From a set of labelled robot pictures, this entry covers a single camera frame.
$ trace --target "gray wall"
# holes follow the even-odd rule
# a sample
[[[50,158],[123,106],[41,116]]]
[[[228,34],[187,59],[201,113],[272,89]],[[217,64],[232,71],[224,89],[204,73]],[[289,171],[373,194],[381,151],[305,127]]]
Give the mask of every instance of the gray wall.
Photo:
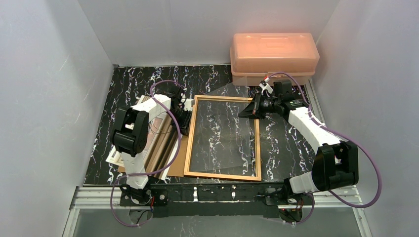
[[[76,0],[0,2],[0,236],[61,236],[112,64]]]
[[[342,0],[317,46],[327,125],[360,141],[383,175],[365,209],[374,236],[418,236],[419,2]],[[364,155],[358,188],[364,203],[377,188]]]
[[[339,0],[79,0],[113,64],[229,63],[235,33],[310,32]]]

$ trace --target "floor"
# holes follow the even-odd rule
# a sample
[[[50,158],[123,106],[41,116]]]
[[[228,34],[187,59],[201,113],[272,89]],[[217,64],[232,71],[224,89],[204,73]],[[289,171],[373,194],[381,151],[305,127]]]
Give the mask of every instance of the floor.
[[[109,185],[122,173],[105,161],[112,144],[115,111],[132,106],[141,95],[149,95],[155,82],[170,79],[187,88],[186,95],[207,94],[232,82],[230,65],[123,67],[114,70],[96,139],[92,148],[85,185]],[[280,116],[260,120],[260,148],[263,181],[283,181],[311,170],[314,151],[301,134]],[[167,177],[168,183],[214,183],[219,179]]]

